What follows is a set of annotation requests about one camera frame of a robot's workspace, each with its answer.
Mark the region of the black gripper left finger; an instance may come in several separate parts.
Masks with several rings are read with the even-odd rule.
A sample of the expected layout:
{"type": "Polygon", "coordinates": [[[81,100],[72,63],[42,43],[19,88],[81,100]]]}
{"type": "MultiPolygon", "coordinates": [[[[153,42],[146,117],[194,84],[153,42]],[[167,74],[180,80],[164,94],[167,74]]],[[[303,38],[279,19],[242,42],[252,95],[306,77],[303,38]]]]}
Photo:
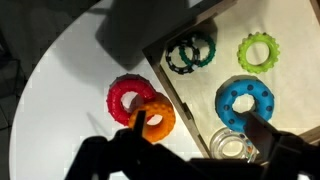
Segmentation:
{"type": "Polygon", "coordinates": [[[132,129],[118,130],[113,139],[86,138],[64,180],[109,180],[122,171],[130,180],[180,180],[194,176],[192,166],[161,144],[142,137],[146,112],[140,110],[132,129]]]}

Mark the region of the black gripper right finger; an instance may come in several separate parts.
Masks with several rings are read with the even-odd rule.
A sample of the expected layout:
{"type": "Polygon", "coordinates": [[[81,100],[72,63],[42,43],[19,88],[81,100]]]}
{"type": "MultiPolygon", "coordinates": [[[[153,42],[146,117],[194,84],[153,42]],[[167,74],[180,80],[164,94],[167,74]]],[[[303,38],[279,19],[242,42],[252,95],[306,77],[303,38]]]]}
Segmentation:
{"type": "Polygon", "coordinates": [[[320,180],[320,149],[293,133],[277,130],[255,112],[244,114],[245,135],[266,165],[235,159],[199,159],[190,162],[209,180],[320,180]]]}

